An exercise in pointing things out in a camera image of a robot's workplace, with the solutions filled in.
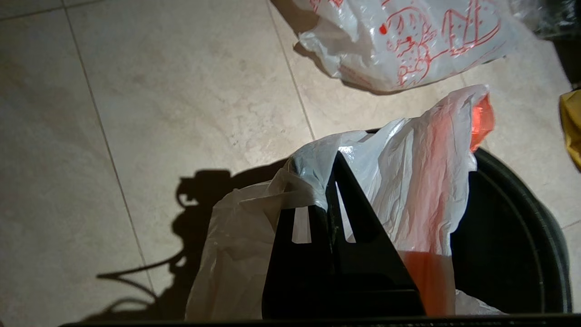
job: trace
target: white plastic bag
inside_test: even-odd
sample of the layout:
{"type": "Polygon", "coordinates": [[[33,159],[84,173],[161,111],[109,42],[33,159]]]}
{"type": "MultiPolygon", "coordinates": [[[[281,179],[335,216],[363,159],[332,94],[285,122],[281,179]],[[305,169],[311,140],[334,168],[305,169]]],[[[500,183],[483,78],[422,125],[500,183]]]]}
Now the white plastic bag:
{"type": "Polygon", "coordinates": [[[445,79],[516,41],[494,0],[295,0],[321,18],[299,35],[332,77],[378,91],[445,79]]]}
{"type": "MultiPolygon", "coordinates": [[[[468,172],[476,168],[471,152],[476,139],[473,110],[484,108],[492,114],[480,105],[487,94],[482,85],[463,88],[421,117],[394,120],[375,134],[351,131],[324,137],[294,153],[271,181],[226,195],[212,212],[186,319],[261,318],[280,210],[313,204],[327,208],[325,187],[337,150],[402,256],[426,312],[454,314],[459,303],[455,303],[450,233],[466,208],[468,172]]],[[[306,223],[304,212],[297,210],[295,222],[306,223]]],[[[351,237],[350,229],[345,236],[351,237]]],[[[474,301],[464,294],[460,305],[471,307],[474,301]]]]}

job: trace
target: trash bin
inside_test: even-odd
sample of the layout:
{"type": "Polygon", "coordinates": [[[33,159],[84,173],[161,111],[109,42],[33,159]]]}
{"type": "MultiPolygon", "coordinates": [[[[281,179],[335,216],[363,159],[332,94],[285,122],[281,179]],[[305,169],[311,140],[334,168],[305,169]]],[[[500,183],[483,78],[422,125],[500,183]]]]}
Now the trash bin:
{"type": "Polygon", "coordinates": [[[456,288],[502,312],[571,312],[561,228],[519,178],[483,149],[451,234],[456,288]]]}

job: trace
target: yellow object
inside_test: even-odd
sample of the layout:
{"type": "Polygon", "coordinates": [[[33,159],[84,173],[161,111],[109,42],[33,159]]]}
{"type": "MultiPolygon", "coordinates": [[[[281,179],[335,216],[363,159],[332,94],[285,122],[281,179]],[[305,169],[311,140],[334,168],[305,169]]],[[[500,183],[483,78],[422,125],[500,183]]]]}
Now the yellow object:
{"type": "Polygon", "coordinates": [[[561,95],[559,101],[565,146],[575,165],[581,170],[581,90],[561,95]]]}

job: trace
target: black trash bin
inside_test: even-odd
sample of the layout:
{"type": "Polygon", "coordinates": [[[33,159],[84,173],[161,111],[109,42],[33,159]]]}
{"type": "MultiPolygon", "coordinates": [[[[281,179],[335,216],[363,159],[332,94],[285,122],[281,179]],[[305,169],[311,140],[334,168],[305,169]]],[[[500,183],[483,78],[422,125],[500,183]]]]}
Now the black trash bin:
{"type": "Polygon", "coordinates": [[[571,312],[568,253],[549,211],[483,149],[451,235],[456,288],[502,312],[571,312]]]}

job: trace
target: tile floor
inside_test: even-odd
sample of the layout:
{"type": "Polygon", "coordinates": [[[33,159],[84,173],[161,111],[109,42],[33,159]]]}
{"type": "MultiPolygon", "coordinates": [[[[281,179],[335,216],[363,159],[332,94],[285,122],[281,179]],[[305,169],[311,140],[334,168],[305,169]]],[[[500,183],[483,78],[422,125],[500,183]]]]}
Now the tile floor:
{"type": "Polygon", "coordinates": [[[581,311],[581,175],[563,148],[557,99],[570,85],[553,45],[521,31],[506,58],[376,96],[295,50],[296,14],[276,0],[0,2],[5,326],[180,318],[196,267],[174,255],[203,244],[229,187],[259,181],[235,174],[314,138],[417,116],[475,83],[490,85],[496,110],[486,147],[564,229],[581,311]],[[193,212],[180,206],[191,198],[193,212]],[[124,283],[96,278],[168,258],[124,283]]]}

